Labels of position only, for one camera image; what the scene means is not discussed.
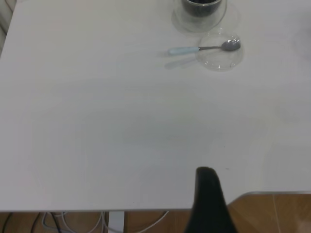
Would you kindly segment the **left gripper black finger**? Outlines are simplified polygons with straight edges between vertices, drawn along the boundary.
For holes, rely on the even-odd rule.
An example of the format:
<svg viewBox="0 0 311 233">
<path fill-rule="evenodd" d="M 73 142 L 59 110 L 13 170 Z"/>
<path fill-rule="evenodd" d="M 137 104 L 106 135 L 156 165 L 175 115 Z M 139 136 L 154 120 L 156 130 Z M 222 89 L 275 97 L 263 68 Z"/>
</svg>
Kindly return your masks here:
<svg viewBox="0 0 311 233">
<path fill-rule="evenodd" d="M 196 169 L 194 204 L 186 233 L 236 233 L 219 177 L 209 167 Z"/>
</svg>

